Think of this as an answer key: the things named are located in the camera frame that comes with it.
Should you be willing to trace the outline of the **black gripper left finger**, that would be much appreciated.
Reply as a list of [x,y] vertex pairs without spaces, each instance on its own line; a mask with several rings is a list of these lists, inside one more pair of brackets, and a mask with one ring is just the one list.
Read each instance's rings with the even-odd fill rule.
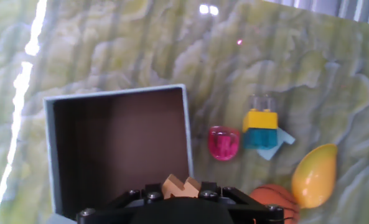
[[129,190],[99,210],[100,213],[136,213],[144,210],[151,213],[164,213],[159,208],[164,200],[161,184],[149,184],[141,190]]

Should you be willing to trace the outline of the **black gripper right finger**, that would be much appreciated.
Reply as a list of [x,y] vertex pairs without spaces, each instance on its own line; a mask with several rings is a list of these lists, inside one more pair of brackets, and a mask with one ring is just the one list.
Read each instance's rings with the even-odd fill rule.
[[249,205],[251,208],[265,208],[235,187],[219,187],[216,182],[202,182],[198,194],[199,199],[229,205]]

